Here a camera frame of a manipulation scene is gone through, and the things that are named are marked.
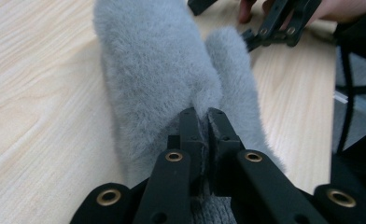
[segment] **wooden table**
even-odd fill
[[[67,223],[92,189],[120,181],[92,6],[0,0],[0,223]],[[245,26],[237,10],[220,0],[195,20],[203,36],[260,24],[258,8]],[[334,47],[309,33],[252,53],[270,145],[311,193],[329,181],[334,65]]]

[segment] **finger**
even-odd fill
[[[264,11],[264,15],[267,16],[270,13],[271,6],[274,4],[275,0],[267,0],[262,4],[262,10]]]
[[[252,7],[255,3],[256,0],[241,0],[239,4],[239,15],[238,15],[239,22],[247,23],[250,21],[252,17],[250,11],[252,10]]]
[[[329,18],[327,14],[332,11],[334,8],[336,8],[336,4],[332,1],[322,1],[317,8],[317,10],[312,15],[311,19],[307,23],[307,25],[311,24],[313,21],[317,19],[322,19],[326,21],[336,21],[333,18]]]

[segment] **screw hole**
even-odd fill
[[[183,159],[183,155],[178,152],[170,152],[166,154],[165,158],[168,161],[181,161]]]
[[[308,217],[306,216],[303,216],[303,215],[297,215],[294,217],[294,221],[295,223],[297,224],[309,224],[309,220],[308,220]]]
[[[246,159],[249,161],[258,162],[262,161],[262,156],[254,152],[249,152],[246,154]]]
[[[328,192],[329,199],[337,203],[338,205],[341,205],[342,207],[355,207],[356,201],[348,194],[338,190],[338,189],[329,189]]]
[[[166,222],[167,216],[165,213],[157,213],[154,214],[153,217],[151,218],[151,221],[153,223],[164,223]]]
[[[262,28],[261,30],[260,30],[260,35],[266,35],[268,33],[268,30],[267,29],[265,29],[265,28]]]
[[[288,34],[288,35],[294,35],[295,32],[296,32],[296,28],[289,27],[288,30],[286,31],[286,34]]]
[[[109,206],[119,201],[121,193],[117,189],[106,189],[99,193],[96,201],[102,206]]]

